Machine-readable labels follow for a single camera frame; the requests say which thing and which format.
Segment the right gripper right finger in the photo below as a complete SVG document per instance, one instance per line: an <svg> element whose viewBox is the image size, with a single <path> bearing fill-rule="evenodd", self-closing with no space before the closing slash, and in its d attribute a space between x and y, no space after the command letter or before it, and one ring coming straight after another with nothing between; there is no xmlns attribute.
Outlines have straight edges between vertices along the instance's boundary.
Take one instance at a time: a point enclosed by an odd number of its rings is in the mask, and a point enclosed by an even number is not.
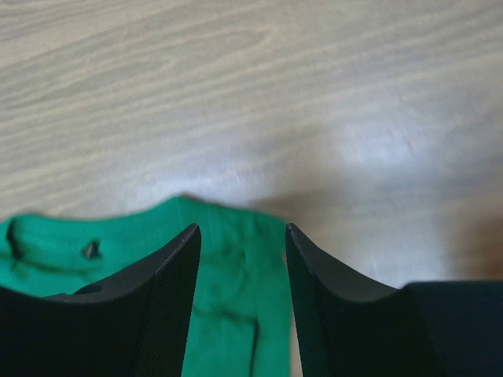
<svg viewBox="0 0 503 377"><path fill-rule="evenodd" d="M389 287L285 232L305 376L499 376L502 283Z"/></svg>

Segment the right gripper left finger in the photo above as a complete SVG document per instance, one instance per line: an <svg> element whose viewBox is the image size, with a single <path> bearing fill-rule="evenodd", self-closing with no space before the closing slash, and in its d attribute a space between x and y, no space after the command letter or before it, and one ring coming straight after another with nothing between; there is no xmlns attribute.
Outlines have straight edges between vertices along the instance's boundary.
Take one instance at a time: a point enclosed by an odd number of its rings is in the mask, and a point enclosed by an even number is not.
<svg viewBox="0 0 503 377"><path fill-rule="evenodd" d="M179 376L200 263L190 225L158 251L66 295L1 290L4 376Z"/></svg>

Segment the green t shirt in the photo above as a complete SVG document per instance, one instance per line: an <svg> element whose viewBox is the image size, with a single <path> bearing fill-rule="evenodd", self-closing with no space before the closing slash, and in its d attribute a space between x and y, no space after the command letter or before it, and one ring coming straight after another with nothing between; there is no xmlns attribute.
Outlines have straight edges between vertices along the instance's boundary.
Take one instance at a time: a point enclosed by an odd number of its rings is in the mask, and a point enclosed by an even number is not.
<svg viewBox="0 0 503 377"><path fill-rule="evenodd" d="M177 196L97 221L17 215L1 225L1 284L72 293L198 225L201 252L184 376L287 376L291 295L279 218Z"/></svg>

